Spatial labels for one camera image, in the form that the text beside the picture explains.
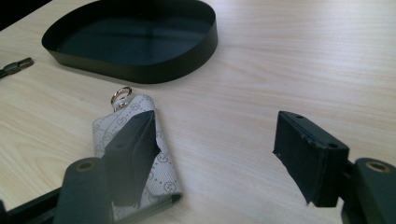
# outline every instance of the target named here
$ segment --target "keychain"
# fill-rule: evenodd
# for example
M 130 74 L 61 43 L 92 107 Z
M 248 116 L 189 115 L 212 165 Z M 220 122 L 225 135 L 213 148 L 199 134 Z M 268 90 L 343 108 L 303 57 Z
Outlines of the keychain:
M 102 158 L 116 223 L 137 221 L 182 197 L 151 97 L 130 87 L 111 98 L 114 113 L 92 124 L 95 157 Z

